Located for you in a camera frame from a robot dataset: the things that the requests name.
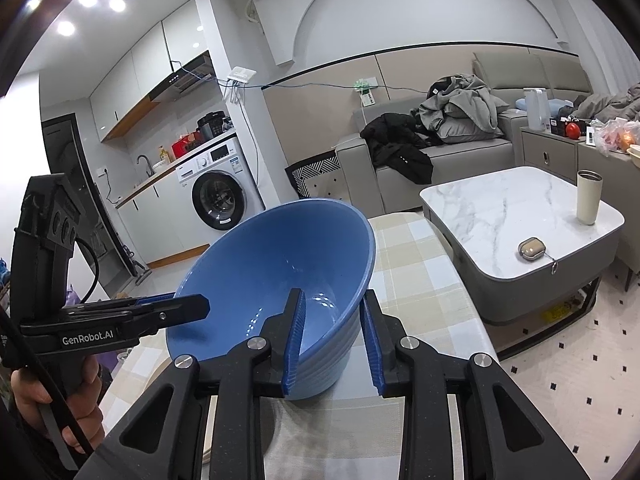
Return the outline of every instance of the yellow label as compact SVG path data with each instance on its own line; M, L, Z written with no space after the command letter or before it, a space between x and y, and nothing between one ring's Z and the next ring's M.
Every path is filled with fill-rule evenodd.
M559 319L562 319L564 316L567 316L570 313L571 304L565 302L559 303L557 305L554 305L550 309L545 310L542 314L540 314L540 316L542 316L542 319L546 323L553 323L555 321L558 321Z

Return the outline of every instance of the blue bowl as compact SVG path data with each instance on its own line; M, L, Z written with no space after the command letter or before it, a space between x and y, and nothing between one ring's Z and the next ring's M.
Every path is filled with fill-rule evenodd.
M258 335L266 318L283 311L289 291L301 288L305 329L287 398L317 395L346 366L375 252L369 222L343 202L307 199L264 211L231 229L187 273L176 296L202 294L211 310L167 329L169 354L199 361L224 355Z

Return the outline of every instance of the table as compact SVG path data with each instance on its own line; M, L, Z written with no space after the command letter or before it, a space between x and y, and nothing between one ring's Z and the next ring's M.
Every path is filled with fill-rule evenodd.
M370 288L386 314L399 317L408 334L439 352L468 358L495 357L482 321L431 224L418 213L373 218L376 263ZM164 335L143 338L102 400L108 432L140 396L168 357ZM449 409L457 413L450 396ZM371 383L359 335L347 367L325 393L311 399L262 403L274 428L264 457L268 479L389 480L398 477L403 399L382 399ZM452 426L454 453L460 430ZM460 467L460 456L454 454ZM457 478L462 478L457 471ZM203 471L203 478L208 478Z
M613 261L623 216L600 202L593 226L575 217L577 187L537 168L519 167L429 187L420 192L425 215L444 234L454 264L480 316L504 325L543 310L585 287L582 308L518 345L514 355L559 332L590 311L599 277ZM518 245L537 237L546 254L522 259ZM552 274L552 258L558 262Z

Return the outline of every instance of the bowl rim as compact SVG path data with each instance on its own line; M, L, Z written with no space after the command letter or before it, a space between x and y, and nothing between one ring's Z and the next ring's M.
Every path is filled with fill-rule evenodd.
M636 153L629 152L629 151L627 151L627 153L631 155L631 161L633 162L633 164L638 168L640 168L640 155L637 155Z
M273 212L276 210L279 210L282 208L291 209L294 207L298 207L297 204L308 203L308 202L327 202L327 203L330 203L332 206L343 207L351 210L351 212L355 213L356 216L358 216L362 220L363 224L366 226L367 235L369 237L369 256L367 257L366 272L364 273L362 280L358 284L356 292L353 294L350 300L350 304L340 314L340 317L335 321L332 327L327 332L325 332L320 339L318 339L315 343L313 343L309 348L307 348L304 352L300 354L300 362L304 362L304 361L307 361L308 359L311 359L327 343L327 341L329 341L332 337L334 337L337 334L337 332L344 326L345 322L353 315L354 311L359 307L360 301L362 300L362 297L364 296L364 293L366 292L367 287L369 286L371 276L373 275L373 267L376 260L376 237L374 236L374 233L373 233L373 227L371 227L371 224L369 223L369 220L367 220L366 216L364 216L359 209L355 208L353 205L349 203L342 202L340 200L334 200L332 198L304 198L300 200L294 200L293 202L286 202L284 204L279 204L265 211L261 211L257 215L252 216L251 218L248 218L247 220L239 223L233 229L230 229L229 231L224 233L218 240L216 240L213 244L211 244L210 247L199 256L196 262L191 266L191 269L188 270L188 272L185 274L184 278L180 282L180 285L175 291L175 297L176 298L180 297L180 294L182 292L182 289L184 288L184 284L187 281L187 279L191 276L194 270L201 264L207 252L209 252L218 241L222 240L222 238L227 236L229 233L235 231L236 229L240 229L240 230L247 229L248 228L247 226L251 225L251 222L255 218L258 218L261 215L273 214ZM165 340L166 340L169 354L171 354L171 351L169 349L169 329L166 330Z

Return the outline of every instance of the black cable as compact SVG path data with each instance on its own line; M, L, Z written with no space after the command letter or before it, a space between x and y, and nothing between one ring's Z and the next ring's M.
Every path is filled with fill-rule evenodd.
M82 450L84 450L85 454L87 456L91 456L94 449L91 447L91 444L84 432L80 429L78 421L66 405L65 398L62 396L62 393L60 393L56 383L45 370L45 367L38 359L38 356L33 353L33 350L31 350L30 346L25 341L24 336L15 327L9 319L9 316L7 316L6 312L2 308L0 308L0 328L2 328L4 335L7 336L11 343L13 343L20 356L24 359L24 362L27 363L29 370L36 375L38 380L42 383L42 386L44 386L44 389L51 397L52 406L54 406L57 412L61 413L65 419L62 422L69 427L71 433L74 434L74 437L78 441L80 447L82 447Z
M98 264L98 256L96 256L94 250L91 248L91 246L87 242L82 240L82 238L76 238L76 242L78 243L78 245L82 245L87 251L89 251L89 254L94 259L94 264L95 264L94 282L89 287L89 292L84 295L84 298L82 298L82 300L80 300L80 303L84 303L86 300L89 299L89 296L91 296L91 294L94 292L96 285L98 285L98 276L100 275L100 265Z
M109 199L109 196L111 195L111 182L109 182L109 173L107 172L107 170L106 170L106 169L104 170L104 173L103 173L102 175L99 175L98 177L101 177L101 176L103 176L103 175L106 175L106 176L107 176L107 186L109 186L109 192L107 193L107 201L108 201L110 204L117 205L117 204L118 204L118 202L113 202L112 200L110 200L110 199Z
M180 63L180 61L174 61L171 60L172 63ZM187 70L185 67L182 66L182 63L180 63L180 69L184 70L186 73L189 73L191 75L193 75L195 78L200 79L200 80L207 80L207 81L216 81L220 86L222 86L223 88L233 88L236 83L239 83L239 81L233 79L231 80L232 83L231 85L225 85L222 84L222 82L225 83L229 83L229 79L219 79L217 77L201 77L198 74L196 74L195 72L191 72L191 70ZM266 84L266 85L249 85L247 86L246 83L244 83L244 88L273 88L273 87L280 87L280 88L304 88L305 86L329 86L331 88L345 88L347 90L353 90L354 87L353 86L345 86L345 85L333 85L331 83L303 83L302 85L285 85L283 83L274 83L274 84ZM428 94L428 91L424 91L424 90L417 90L415 88L408 88L406 86L387 86L385 84L383 85L378 85L377 88L386 88L389 90L409 90L411 92L417 92L418 94Z

